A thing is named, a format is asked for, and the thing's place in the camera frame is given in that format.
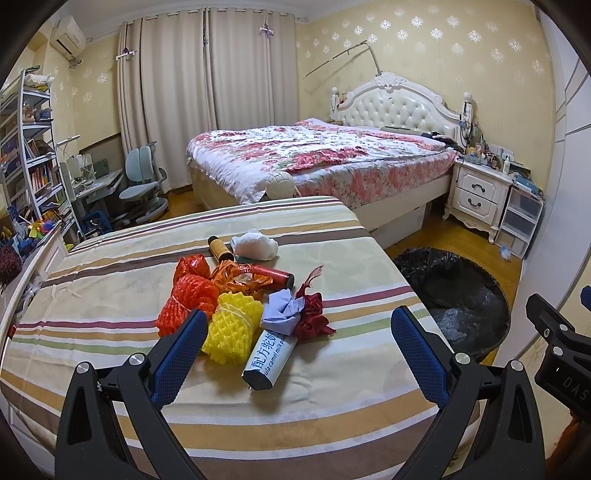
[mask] small cylindrical container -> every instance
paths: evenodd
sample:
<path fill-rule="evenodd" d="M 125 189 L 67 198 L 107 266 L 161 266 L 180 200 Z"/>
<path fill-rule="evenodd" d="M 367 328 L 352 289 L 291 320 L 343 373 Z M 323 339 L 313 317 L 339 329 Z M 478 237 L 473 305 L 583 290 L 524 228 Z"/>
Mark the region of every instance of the small cylindrical container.
<path fill-rule="evenodd" d="M 245 271 L 250 273 L 271 277 L 273 279 L 273 285 L 279 288 L 287 288 L 291 290 L 296 280 L 292 273 L 277 270 L 276 268 L 263 267 L 262 265 L 256 264 L 242 266 L 245 267 Z"/>
<path fill-rule="evenodd" d="M 253 390 L 273 388 L 296 343 L 296 337 L 263 330 L 242 371 L 242 379 Z"/>
<path fill-rule="evenodd" d="M 222 242 L 218 237 L 211 236 L 207 239 L 209 245 L 209 251 L 216 258 L 218 262 L 222 260 L 234 261 L 234 254 L 228 250 L 226 244 Z"/>

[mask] rod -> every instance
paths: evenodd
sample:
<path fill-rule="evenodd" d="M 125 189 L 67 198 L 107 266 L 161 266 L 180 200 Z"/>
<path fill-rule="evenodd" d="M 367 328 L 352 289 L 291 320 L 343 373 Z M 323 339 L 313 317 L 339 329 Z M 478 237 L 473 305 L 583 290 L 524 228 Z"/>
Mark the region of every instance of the rod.
<path fill-rule="evenodd" d="M 367 40 L 363 40 L 363 41 L 361 41 L 361 42 L 357 43 L 357 45 L 353 45 L 352 47 L 349 47 L 349 48 L 347 48 L 347 49 L 343 50 L 342 52 L 340 52 L 340 53 L 337 53 L 337 54 L 336 54 L 334 57 L 332 57 L 330 60 L 326 60 L 326 62 L 324 62 L 322 65 L 318 65 L 318 66 L 317 66 L 317 67 L 316 67 L 314 70 L 312 70 L 311 72 L 308 72 L 308 73 L 307 73 L 307 74 L 304 76 L 304 78 L 306 78 L 308 75 L 311 75 L 311 74 L 312 74 L 312 73 L 314 73 L 316 70 L 318 70 L 318 69 L 322 68 L 322 67 L 323 67 L 324 65 L 326 65 L 327 63 L 330 63 L 330 62 L 331 62 L 331 61 L 333 61 L 334 59 L 336 59 L 336 58 L 340 57 L 342 54 L 349 53 L 351 50 L 353 50 L 354 48 L 358 48 L 358 47 L 360 47 L 361 45 L 366 45 L 366 46 L 367 46 L 367 50 L 364 50 L 364 51 L 363 51 L 363 52 L 361 52 L 361 53 L 364 53 L 364 52 L 366 52 L 366 51 L 368 51 L 368 50 L 369 50 L 369 52 L 371 53 L 371 56 L 372 56 L 372 58 L 373 58 L 373 60 L 374 60 L 374 63 L 375 63 L 375 69 L 376 69 L 376 71 L 378 72 L 377 76 L 380 76 L 380 75 L 382 74 L 382 70 L 380 70 L 380 69 L 379 69 L 378 60 L 377 60 L 377 59 L 376 59 L 376 57 L 375 57 L 374 50 L 373 50 L 373 48 L 371 47 L 371 45 L 368 43 L 368 41 L 367 41 Z"/>

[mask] pink floral comforter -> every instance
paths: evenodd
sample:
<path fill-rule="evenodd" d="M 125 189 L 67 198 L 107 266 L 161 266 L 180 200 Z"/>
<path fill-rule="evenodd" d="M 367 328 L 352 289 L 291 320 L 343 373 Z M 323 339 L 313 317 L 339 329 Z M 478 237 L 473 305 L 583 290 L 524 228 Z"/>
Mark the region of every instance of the pink floral comforter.
<path fill-rule="evenodd" d="M 302 196 L 356 209 L 428 183 L 456 158 L 438 141 L 309 119 L 290 127 L 217 130 L 187 147 L 199 169 L 239 203 L 256 203 L 270 173 L 289 172 Z"/>

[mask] double bed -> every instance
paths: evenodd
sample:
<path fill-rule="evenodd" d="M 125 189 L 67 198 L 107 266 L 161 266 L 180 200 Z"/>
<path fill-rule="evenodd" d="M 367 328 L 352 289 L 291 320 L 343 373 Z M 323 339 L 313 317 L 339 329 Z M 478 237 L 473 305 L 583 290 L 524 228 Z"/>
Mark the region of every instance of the double bed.
<path fill-rule="evenodd" d="M 338 99 L 333 89 L 333 99 Z M 333 102 L 332 120 L 240 132 L 207 132 L 187 147 L 193 191 L 208 209 L 267 199 L 277 173 L 293 187 L 272 198 L 330 195 L 354 211 L 383 247 L 399 240 L 401 219 L 449 191 L 456 152 L 421 137 L 460 142 L 460 116 L 441 96 L 385 72 Z M 384 128 L 398 128 L 398 132 Z"/>
<path fill-rule="evenodd" d="M 52 268 L 12 339 L 2 339 L 0 365 L 0 400 L 9 402 L 13 429 L 48 475 L 75 366 L 120 365 L 149 351 L 178 259 L 202 253 L 214 266 L 208 237 L 228 241 L 251 228 L 277 240 L 278 257 L 266 264 L 293 273 L 296 287 L 324 265 L 310 292 L 322 293 L 336 334 L 298 344 L 275 387 L 260 392 L 248 390 L 242 365 L 199 355 L 164 417 L 212 480 L 392 478 L 437 407 L 392 338 L 391 313 L 407 305 L 427 330 L 441 331 L 355 214 L 323 196 L 113 232 L 83 242 Z M 153 475 L 125 408 L 115 408 L 138 466 Z"/>

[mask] white nightstand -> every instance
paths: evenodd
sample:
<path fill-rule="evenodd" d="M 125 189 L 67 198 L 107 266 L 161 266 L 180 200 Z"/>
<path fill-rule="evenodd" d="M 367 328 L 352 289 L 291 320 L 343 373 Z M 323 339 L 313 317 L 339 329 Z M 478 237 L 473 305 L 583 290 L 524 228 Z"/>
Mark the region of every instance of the white nightstand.
<path fill-rule="evenodd" d="M 456 160 L 443 219 L 453 215 L 468 228 L 488 232 L 488 241 L 494 243 L 512 183 L 499 170 Z"/>

